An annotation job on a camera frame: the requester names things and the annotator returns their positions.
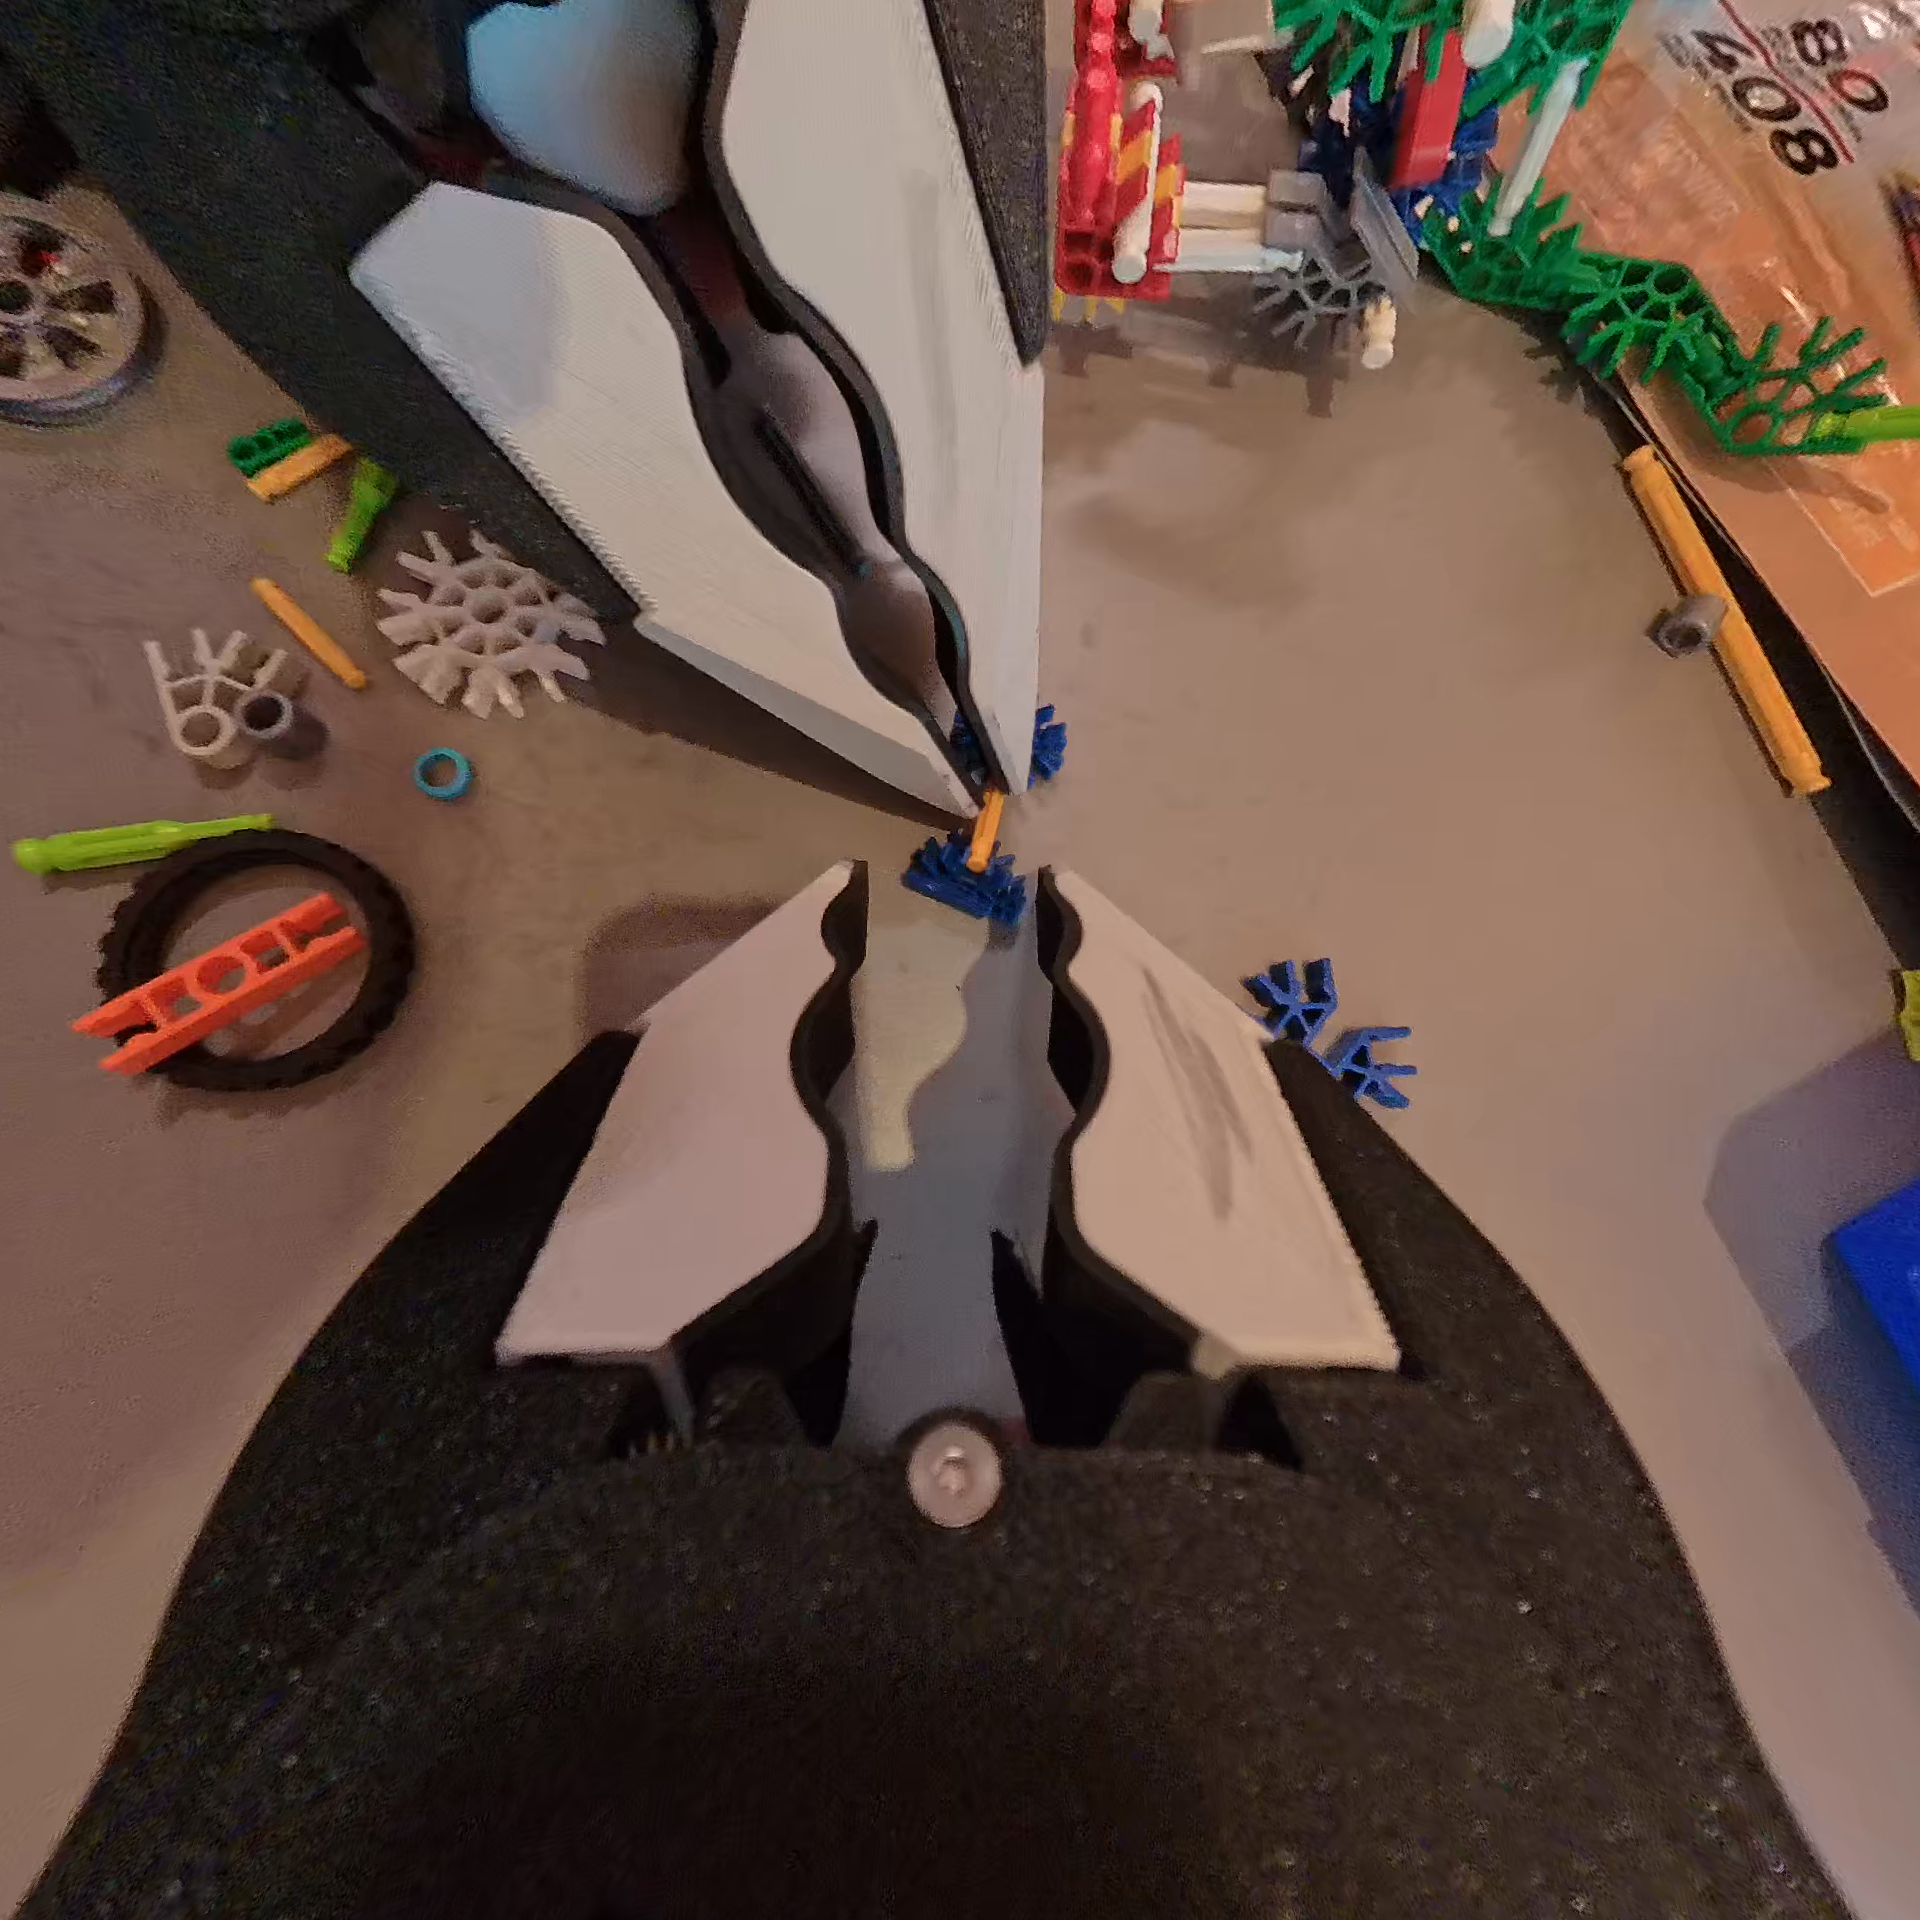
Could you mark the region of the long yellow toy rod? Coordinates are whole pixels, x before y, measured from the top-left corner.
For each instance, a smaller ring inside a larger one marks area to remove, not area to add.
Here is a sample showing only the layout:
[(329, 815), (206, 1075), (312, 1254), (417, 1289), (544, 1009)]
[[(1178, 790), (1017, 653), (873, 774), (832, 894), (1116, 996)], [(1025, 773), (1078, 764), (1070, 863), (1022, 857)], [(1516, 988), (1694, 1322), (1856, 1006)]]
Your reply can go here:
[(1760, 646), (1736, 593), (1724, 575), (1663, 457), (1655, 446), (1642, 444), (1620, 460), (1620, 474), (1665, 557), (1677, 598), (1686, 593), (1717, 593), (1728, 602), (1730, 612), (1706, 652), (1717, 655), (1777, 780), (1801, 801), (1829, 790), (1832, 781), (1812, 737)]

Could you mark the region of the short lime green toy rod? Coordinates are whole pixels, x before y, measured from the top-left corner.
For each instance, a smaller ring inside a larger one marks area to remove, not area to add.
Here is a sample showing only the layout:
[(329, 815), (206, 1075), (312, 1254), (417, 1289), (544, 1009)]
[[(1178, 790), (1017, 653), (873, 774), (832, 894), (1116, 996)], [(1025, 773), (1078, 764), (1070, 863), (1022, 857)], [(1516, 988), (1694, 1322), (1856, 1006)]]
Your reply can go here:
[(325, 564), (336, 574), (352, 574), (361, 559), (380, 517), (399, 493), (393, 470), (358, 455), (352, 466), (344, 510), (327, 539)]

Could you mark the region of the pale grey toy connector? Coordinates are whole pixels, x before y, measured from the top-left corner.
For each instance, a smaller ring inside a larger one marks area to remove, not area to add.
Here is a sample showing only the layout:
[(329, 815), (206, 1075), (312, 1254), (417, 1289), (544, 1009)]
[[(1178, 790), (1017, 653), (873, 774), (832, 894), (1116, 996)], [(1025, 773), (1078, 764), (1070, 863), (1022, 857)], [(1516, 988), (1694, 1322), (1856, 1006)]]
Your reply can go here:
[(157, 641), (144, 641), (142, 655), (173, 747), (214, 773), (244, 769), (257, 754), (241, 730), (244, 705), (263, 692), (290, 699), (302, 682), (281, 646), (260, 644), (244, 631), (214, 641), (194, 629), (180, 659)]

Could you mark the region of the blue toy connector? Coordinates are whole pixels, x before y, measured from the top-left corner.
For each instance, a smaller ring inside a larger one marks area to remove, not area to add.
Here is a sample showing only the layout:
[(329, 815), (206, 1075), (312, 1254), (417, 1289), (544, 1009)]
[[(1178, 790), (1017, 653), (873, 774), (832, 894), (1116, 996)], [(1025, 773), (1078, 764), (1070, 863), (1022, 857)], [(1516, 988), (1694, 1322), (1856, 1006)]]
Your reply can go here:
[(1406, 1082), (1416, 1077), (1416, 1066), (1385, 1054), (1406, 1039), (1408, 1023), (1345, 1026), (1317, 1059), (1351, 1098), (1374, 1102), (1385, 1114), (1404, 1114), (1409, 1106)]
[[(1028, 783), (1046, 783), (1063, 770), (1066, 742), (1066, 725), (1056, 717), (1054, 705), (1038, 709), (1030, 740)], [(992, 783), (984, 751), (959, 710), (951, 719), (949, 742), (968, 777)]]
[(993, 851), (981, 869), (968, 866), (972, 834), (930, 836), (908, 859), (901, 885), (936, 906), (996, 927), (1020, 927), (1025, 882), (1013, 853)]
[(1302, 965), (1279, 961), (1241, 981), (1263, 1031), (1289, 1045), (1312, 1049), (1337, 1012), (1337, 975), (1330, 957)]

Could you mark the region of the multicolour construction toy model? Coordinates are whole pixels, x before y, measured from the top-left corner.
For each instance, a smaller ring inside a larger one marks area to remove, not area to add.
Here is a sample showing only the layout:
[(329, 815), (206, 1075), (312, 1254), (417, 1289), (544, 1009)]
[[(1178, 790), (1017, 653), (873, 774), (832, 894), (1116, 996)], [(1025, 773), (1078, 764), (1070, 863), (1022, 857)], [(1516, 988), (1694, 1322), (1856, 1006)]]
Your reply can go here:
[[(1071, 6), (1054, 316), (1173, 299), (1177, 278), (1241, 281), (1270, 338), (1394, 358), (1429, 261), (1477, 303), (1546, 321), (1598, 377), (1665, 377), (1711, 441), (1745, 460), (1839, 457), (1916, 441), (1864, 333), (1812, 321), (1743, 340), (1690, 268), (1583, 245), (1542, 199), (1552, 145), (1582, 107), (1629, 4)], [(1167, 90), (1209, 58), (1249, 58), (1300, 135), (1258, 182), (1184, 165)]]

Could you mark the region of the black toy tyre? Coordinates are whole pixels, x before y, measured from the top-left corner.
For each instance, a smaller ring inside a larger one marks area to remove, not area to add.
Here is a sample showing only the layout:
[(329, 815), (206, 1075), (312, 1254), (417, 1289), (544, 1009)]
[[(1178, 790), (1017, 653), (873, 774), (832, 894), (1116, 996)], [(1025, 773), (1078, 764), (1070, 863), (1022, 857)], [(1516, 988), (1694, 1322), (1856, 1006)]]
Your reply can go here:
[(398, 887), (356, 853), (308, 833), (239, 833), (165, 857), (113, 908), (101, 941), (96, 986), (103, 1001), (169, 966), (180, 926), (228, 882), (256, 873), (321, 877), (368, 937), (358, 986), (337, 1017), (312, 1039), (273, 1054), (208, 1046), (204, 1039), (154, 1069), (204, 1092), (278, 1092), (343, 1069), (396, 1021), (416, 973), (416, 926)]

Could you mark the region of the short yellow toy rod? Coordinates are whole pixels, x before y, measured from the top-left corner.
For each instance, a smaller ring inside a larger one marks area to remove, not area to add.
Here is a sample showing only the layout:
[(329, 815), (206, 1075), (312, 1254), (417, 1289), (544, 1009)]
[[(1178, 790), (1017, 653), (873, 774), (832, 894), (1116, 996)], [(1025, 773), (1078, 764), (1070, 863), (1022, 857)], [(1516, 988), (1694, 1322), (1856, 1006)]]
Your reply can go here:
[(337, 683), (349, 690), (368, 687), (368, 673), (356, 663), (336, 637), (306, 612), (288, 590), (271, 578), (248, 578), (254, 598), (318, 661)]

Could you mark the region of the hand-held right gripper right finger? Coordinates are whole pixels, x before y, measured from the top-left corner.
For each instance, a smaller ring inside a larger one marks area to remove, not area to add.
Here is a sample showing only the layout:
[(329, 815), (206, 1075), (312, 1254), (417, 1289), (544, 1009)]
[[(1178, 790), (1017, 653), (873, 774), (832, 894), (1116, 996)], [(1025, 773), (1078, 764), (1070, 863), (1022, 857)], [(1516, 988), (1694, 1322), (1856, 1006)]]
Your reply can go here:
[(1073, 871), (1042, 873), (1056, 1009), (1088, 1028), (1063, 1249), (1200, 1375), (1394, 1374), (1401, 1347), (1262, 1026)]

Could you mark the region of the orange toy connector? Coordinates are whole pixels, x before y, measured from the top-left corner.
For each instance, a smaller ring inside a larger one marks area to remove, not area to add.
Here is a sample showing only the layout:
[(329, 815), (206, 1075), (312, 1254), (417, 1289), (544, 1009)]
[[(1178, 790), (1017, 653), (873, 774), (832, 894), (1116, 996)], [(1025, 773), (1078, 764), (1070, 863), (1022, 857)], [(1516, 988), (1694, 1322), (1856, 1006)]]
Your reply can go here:
[(71, 1028), (109, 1045), (104, 1073), (154, 1073), (365, 951), (341, 900), (312, 894), (109, 996)]

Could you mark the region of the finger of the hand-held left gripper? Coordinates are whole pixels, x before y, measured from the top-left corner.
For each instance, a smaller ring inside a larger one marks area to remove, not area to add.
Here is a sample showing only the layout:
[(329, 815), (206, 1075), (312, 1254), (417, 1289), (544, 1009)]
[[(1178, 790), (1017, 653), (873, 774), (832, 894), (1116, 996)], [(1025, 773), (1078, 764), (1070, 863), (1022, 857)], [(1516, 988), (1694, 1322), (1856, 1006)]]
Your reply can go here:
[(358, 246), (349, 281), (668, 653), (913, 803), (975, 815), (930, 717), (856, 666), (828, 581), (728, 491), (680, 333), (607, 221), (429, 182)]
[(1042, 370), (1022, 358), (925, 4), (749, 3), (714, 170), (887, 430), (894, 542), (954, 612), (975, 733), (1033, 777)]

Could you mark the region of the white snowflake toy connector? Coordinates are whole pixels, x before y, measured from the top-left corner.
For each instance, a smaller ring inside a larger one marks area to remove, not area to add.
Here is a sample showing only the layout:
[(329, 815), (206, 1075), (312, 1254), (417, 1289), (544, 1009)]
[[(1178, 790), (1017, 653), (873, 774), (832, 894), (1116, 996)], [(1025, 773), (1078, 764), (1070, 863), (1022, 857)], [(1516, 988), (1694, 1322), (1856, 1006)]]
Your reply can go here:
[(580, 646), (606, 644), (598, 620), (500, 545), (469, 533), (457, 553), (429, 526), (396, 564), (414, 586), (380, 588), (383, 615), (374, 629), (391, 644), (396, 670), (434, 705), (458, 702), (476, 717), (524, 717), (520, 682), (562, 705), (564, 678), (590, 678)]

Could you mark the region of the blue plastic box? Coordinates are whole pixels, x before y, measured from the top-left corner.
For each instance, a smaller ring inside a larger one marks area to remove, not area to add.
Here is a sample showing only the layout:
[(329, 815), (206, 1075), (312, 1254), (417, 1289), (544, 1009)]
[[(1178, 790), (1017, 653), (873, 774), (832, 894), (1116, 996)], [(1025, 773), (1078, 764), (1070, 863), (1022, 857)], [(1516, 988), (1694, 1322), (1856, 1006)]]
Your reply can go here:
[(1917, 1390), (1917, 1179), (1838, 1225), (1829, 1246)]

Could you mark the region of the printed toy packaging bag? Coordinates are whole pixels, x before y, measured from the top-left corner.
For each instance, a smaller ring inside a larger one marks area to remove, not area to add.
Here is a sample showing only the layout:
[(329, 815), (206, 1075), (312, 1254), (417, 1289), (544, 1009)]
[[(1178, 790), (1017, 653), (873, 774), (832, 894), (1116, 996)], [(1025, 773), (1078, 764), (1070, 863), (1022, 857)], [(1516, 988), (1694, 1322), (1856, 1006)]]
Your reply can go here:
[[(1591, 249), (1665, 259), (1743, 342), (1816, 321), (1863, 332), (1892, 407), (1917, 402), (1917, 10), (1892, 3), (1633, 4), (1564, 126), (1542, 196)], [(1633, 391), (1695, 506), (1834, 685), (1887, 794), (1916, 818), (1917, 451), (1749, 460), (1719, 451), (1661, 374)]]

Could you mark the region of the long lime green toy rod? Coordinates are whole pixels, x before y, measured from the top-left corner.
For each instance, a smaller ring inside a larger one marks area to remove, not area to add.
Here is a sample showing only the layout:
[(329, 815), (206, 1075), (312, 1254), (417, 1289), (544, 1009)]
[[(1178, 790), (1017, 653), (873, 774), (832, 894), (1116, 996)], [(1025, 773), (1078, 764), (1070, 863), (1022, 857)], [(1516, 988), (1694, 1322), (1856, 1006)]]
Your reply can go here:
[(269, 833), (271, 814), (239, 814), (199, 822), (124, 822), (20, 836), (12, 843), (14, 863), (42, 877), (56, 873), (93, 873), (170, 857), (173, 853), (218, 842), (239, 833)]

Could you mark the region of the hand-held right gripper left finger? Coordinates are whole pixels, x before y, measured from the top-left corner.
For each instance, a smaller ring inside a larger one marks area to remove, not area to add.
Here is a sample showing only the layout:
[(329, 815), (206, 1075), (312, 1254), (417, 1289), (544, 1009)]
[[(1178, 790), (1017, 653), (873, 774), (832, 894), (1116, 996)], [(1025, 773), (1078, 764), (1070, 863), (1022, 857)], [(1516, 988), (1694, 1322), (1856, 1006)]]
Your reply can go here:
[(866, 915), (863, 863), (833, 861), (645, 1011), (497, 1362), (686, 1356), (824, 1223), (829, 1137), (796, 1045)]

